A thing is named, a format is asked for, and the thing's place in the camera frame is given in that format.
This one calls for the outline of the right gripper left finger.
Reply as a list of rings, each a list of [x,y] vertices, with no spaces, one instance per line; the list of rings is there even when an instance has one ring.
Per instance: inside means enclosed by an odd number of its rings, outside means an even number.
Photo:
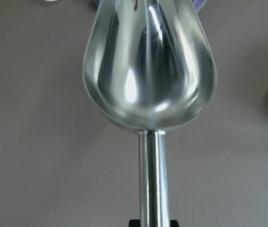
[[[140,220],[139,219],[131,219],[128,222],[129,227],[140,227]]]

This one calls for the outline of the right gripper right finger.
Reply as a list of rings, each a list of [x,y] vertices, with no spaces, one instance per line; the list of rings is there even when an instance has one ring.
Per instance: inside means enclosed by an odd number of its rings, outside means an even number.
[[[179,227],[179,223],[177,220],[170,220],[170,227]]]

